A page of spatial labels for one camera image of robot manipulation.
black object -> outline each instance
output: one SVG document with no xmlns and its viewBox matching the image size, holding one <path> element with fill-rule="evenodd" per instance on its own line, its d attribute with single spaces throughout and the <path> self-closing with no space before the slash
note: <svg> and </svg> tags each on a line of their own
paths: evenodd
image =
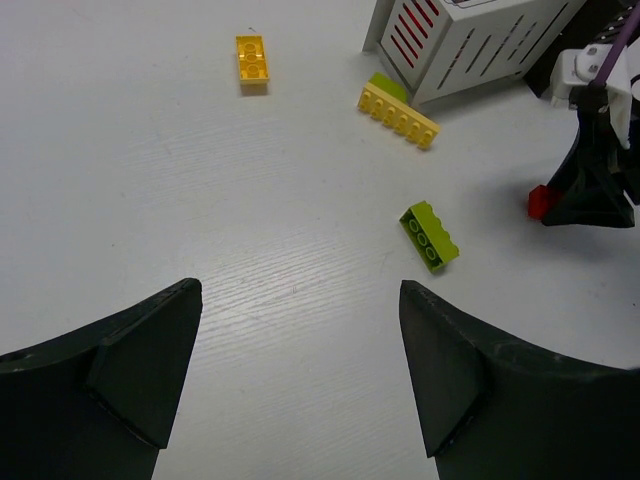
<svg viewBox="0 0 640 480">
<path fill-rule="evenodd" d="M 560 200 L 542 217 L 542 223 L 633 227 L 633 206 L 625 193 L 640 204 L 640 122 L 631 122 L 631 149 L 625 150 L 611 127 L 607 92 L 594 87 L 574 91 L 579 130 L 547 185 L 558 192 Z"/>
<path fill-rule="evenodd" d="M 200 323 L 200 282 L 0 357 L 0 478 L 149 480 Z"/>
<path fill-rule="evenodd" d="M 551 72 L 563 50 L 584 48 L 590 43 L 613 43 L 637 0 L 587 0 L 536 63 L 525 74 L 529 88 L 540 97 L 549 88 Z M 640 32 L 632 36 L 633 43 Z"/>
<path fill-rule="evenodd" d="M 400 326 L 440 480 L 640 478 L 640 370 L 537 347 L 413 281 Z"/>
</svg>

white plastic part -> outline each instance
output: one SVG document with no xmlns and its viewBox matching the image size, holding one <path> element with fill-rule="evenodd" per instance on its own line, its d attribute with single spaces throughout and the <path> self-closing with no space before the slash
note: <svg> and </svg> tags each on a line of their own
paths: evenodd
<svg viewBox="0 0 640 480">
<path fill-rule="evenodd" d="M 567 106 L 574 87 L 586 86 L 596 78 L 611 45 L 588 45 L 582 50 L 563 51 L 551 74 L 553 106 Z M 627 49 L 622 51 L 607 80 L 611 127 L 623 148 L 629 149 L 631 123 L 631 79 L 627 61 Z"/>
<path fill-rule="evenodd" d="M 385 63 L 402 78 L 416 107 L 523 75 L 584 2 L 378 0 L 365 49 L 375 50 L 374 42 L 381 45 Z"/>
</svg>

yellow lego brick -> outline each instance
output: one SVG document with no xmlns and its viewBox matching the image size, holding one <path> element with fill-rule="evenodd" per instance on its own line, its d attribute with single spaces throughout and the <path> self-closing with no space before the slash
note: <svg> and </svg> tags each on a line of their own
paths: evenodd
<svg viewBox="0 0 640 480">
<path fill-rule="evenodd" d="M 269 68 L 260 35 L 236 37 L 240 85 L 262 85 L 269 82 Z"/>
<path fill-rule="evenodd" d="M 364 86 L 358 108 L 374 120 L 382 121 L 385 127 L 393 128 L 397 134 L 405 135 L 423 150 L 429 148 L 440 132 L 440 125 L 371 83 Z"/>
</svg>

red block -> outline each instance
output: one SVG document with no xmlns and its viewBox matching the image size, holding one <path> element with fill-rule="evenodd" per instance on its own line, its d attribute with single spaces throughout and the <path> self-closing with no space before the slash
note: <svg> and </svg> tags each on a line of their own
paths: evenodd
<svg viewBox="0 0 640 480">
<path fill-rule="evenodd" d="M 562 193 L 546 185 L 538 185 L 529 193 L 529 216 L 542 220 L 549 210 L 562 198 Z"/>
</svg>

red slot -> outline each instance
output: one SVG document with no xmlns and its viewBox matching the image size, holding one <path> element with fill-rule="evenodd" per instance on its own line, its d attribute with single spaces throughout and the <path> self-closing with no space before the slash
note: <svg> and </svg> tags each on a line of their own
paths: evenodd
<svg viewBox="0 0 640 480">
<path fill-rule="evenodd" d="M 422 28 L 422 25 L 420 25 L 420 22 L 418 22 L 418 19 L 416 18 L 416 16 L 413 14 L 411 10 L 409 10 L 409 7 L 407 7 L 404 3 L 402 4 L 402 6 L 404 7 L 404 11 L 407 12 L 407 15 L 409 15 L 409 18 L 411 18 L 411 20 L 413 20 L 413 23 L 416 24 L 416 27 L 418 27 L 418 30 L 420 30 L 420 33 L 424 35 L 424 38 L 429 38 L 429 35 L 427 35 L 427 32 L 424 31 L 424 28 Z"/>
<path fill-rule="evenodd" d="M 402 49 L 402 47 L 400 46 L 400 44 L 398 43 L 398 41 L 396 40 L 396 37 L 394 37 L 393 35 L 391 35 L 391 40 L 393 40 L 393 43 L 396 44 L 396 47 L 398 47 L 398 50 L 400 50 L 400 53 L 402 54 L 402 56 L 404 57 L 404 59 L 407 61 L 407 63 L 411 66 L 411 68 L 413 68 L 413 62 L 411 61 L 411 59 L 409 58 L 409 56 L 404 52 L 404 50 Z"/>
<path fill-rule="evenodd" d="M 400 29 L 398 28 L 397 25 L 394 25 L 396 32 L 398 32 L 398 35 L 400 35 L 400 38 L 404 41 L 405 45 L 407 45 L 407 47 L 409 47 L 409 50 L 411 50 L 411 53 L 413 53 L 413 56 L 415 58 L 418 58 L 418 54 L 416 53 L 416 51 L 413 49 L 413 47 L 411 46 L 411 44 L 407 41 L 407 37 L 404 36 L 404 33 L 402 33 L 400 31 Z"/>
<path fill-rule="evenodd" d="M 433 13 L 436 14 L 436 17 L 440 15 L 440 10 L 438 10 L 438 7 L 435 6 L 432 0 L 427 0 L 427 5 L 429 5 L 429 8 L 433 10 Z"/>
<path fill-rule="evenodd" d="M 418 0 L 413 0 L 413 4 L 416 6 L 416 8 L 418 9 L 418 11 L 420 12 L 420 15 L 422 15 L 424 17 L 424 19 L 427 21 L 427 23 L 429 24 L 429 26 L 431 28 L 433 28 L 433 22 L 431 21 L 431 19 L 429 18 L 429 15 L 427 15 L 427 12 L 424 11 L 424 9 L 420 6 L 420 4 L 418 3 Z"/>
<path fill-rule="evenodd" d="M 398 15 L 398 18 L 400 19 L 400 21 L 404 25 L 404 28 L 407 29 L 407 32 L 409 32 L 409 35 L 411 35 L 411 38 L 413 38 L 415 40 L 415 42 L 418 44 L 418 46 L 420 48 L 422 48 L 422 42 L 420 40 L 418 40 L 418 37 L 416 37 L 416 34 L 413 33 L 413 30 L 411 30 L 409 28 L 409 25 L 407 25 L 407 22 L 404 21 L 404 17 L 402 15 Z"/>
</svg>

